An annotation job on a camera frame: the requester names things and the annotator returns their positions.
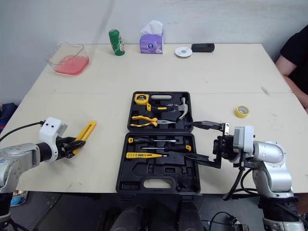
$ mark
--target black remote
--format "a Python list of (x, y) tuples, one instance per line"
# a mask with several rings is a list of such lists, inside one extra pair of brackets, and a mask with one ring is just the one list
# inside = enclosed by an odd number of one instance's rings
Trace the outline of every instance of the black remote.
[(193, 52), (212, 52), (215, 49), (213, 43), (194, 43), (192, 44)]

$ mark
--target tissue box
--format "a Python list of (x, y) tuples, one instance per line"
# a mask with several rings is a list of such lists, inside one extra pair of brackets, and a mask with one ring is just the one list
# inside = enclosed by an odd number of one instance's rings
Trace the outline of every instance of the tissue box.
[(140, 37), (140, 52), (147, 54), (162, 54), (164, 46), (164, 35), (142, 35)]

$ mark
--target black tool case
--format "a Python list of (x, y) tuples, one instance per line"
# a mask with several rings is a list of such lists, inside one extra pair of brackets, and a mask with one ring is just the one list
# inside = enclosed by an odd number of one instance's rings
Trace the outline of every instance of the black tool case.
[[(173, 112), (151, 112), (147, 111), (146, 105), (137, 105), (134, 101), (135, 94), (148, 94), (149, 104), (158, 105), (181, 105), (182, 97), (185, 97), (188, 105), (188, 112), (182, 120), (178, 118), (182, 111)], [(142, 128), (133, 128), (130, 124), (149, 123), (146, 120), (132, 120), (132, 116), (146, 116), (169, 121), (176, 121), (175, 124), (158, 124), (157, 127), (146, 126)], [(157, 91), (137, 91), (133, 94), (129, 119), (129, 133), (125, 136), (121, 164), (116, 183), (116, 191), (123, 194), (140, 193), (159, 193), (159, 194), (183, 194), (193, 195), (200, 192), (200, 179), (198, 164), (184, 157), (179, 152), (165, 152), (163, 149), (144, 150), (142, 147), (164, 147), (165, 145), (184, 144), (191, 146), (190, 153), (196, 153), (194, 136), (191, 134), (193, 126), (190, 95), (188, 92), (157, 92)], [(176, 140), (176, 142), (154, 141), (151, 143), (129, 143), (129, 138), (143, 137), (154, 140)], [(167, 157), (158, 158), (135, 158), (127, 159), (127, 152), (145, 152), (167, 155)], [(149, 188), (146, 180), (161, 179), (168, 182), (169, 188)]]

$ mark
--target green bottle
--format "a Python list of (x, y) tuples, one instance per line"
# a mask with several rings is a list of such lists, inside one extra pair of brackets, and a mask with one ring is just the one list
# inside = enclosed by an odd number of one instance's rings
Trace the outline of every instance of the green bottle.
[(124, 45), (123, 45), (122, 38), (120, 36), (120, 32), (115, 29), (110, 30), (109, 38), (110, 38), (112, 49), (114, 50), (115, 54), (118, 56), (125, 54)]

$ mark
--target person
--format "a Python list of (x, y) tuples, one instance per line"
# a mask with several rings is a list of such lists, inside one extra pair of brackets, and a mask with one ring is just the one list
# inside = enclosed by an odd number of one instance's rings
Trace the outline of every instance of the person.
[(289, 38), (276, 66), (308, 113), (308, 25)]

